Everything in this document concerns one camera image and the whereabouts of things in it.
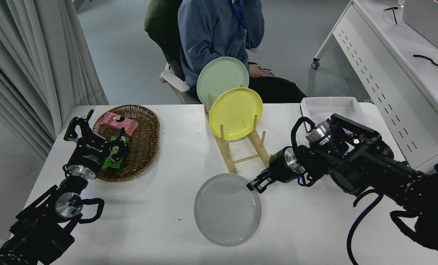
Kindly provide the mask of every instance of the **chair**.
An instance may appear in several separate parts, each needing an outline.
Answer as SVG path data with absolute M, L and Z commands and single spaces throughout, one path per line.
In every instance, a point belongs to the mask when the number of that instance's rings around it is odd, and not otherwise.
M 180 61 L 180 33 L 178 8 L 182 0 L 151 0 L 144 20 L 144 30 L 157 43 L 167 64 L 160 73 L 162 83 L 168 83 L 182 104 L 201 104 L 189 93 Z

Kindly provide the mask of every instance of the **caster wheel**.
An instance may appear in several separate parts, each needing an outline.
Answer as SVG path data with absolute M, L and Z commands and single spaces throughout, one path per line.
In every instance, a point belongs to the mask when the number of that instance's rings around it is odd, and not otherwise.
M 320 63 L 315 61 L 312 64 L 310 64 L 310 67 L 312 67 L 312 69 L 314 70 L 318 70 L 317 68 L 320 66 Z

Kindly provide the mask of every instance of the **gray plate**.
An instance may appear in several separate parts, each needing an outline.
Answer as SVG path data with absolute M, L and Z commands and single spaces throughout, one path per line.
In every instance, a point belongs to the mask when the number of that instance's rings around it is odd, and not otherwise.
M 194 219 L 209 241 L 226 247 L 248 240 L 261 220 L 261 202 L 243 177 L 225 173 L 212 177 L 194 200 Z

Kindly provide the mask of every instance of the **blue hoodie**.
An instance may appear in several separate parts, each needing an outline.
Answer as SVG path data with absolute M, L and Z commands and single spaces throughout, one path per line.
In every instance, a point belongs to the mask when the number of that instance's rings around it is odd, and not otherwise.
M 250 46 L 258 47 L 265 20 L 260 0 L 242 0 Z M 240 2 L 234 6 L 240 11 Z M 195 87 L 202 69 L 219 57 L 234 57 L 247 67 L 246 33 L 229 0 L 183 0 L 178 10 L 181 64 L 188 86 Z

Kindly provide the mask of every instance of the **wicker basket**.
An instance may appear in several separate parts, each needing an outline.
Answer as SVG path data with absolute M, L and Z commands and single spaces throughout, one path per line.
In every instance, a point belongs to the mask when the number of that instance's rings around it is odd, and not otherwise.
M 130 137 L 128 151 L 123 156 L 119 169 L 103 169 L 98 178 L 104 181 L 119 182 L 131 179 L 147 169 L 157 156 L 159 146 L 160 123 L 157 115 L 150 109 L 138 105 L 124 105 L 109 111 L 139 123 Z M 118 131 L 101 125 L 103 114 L 95 123 L 93 132 L 109 140 Z

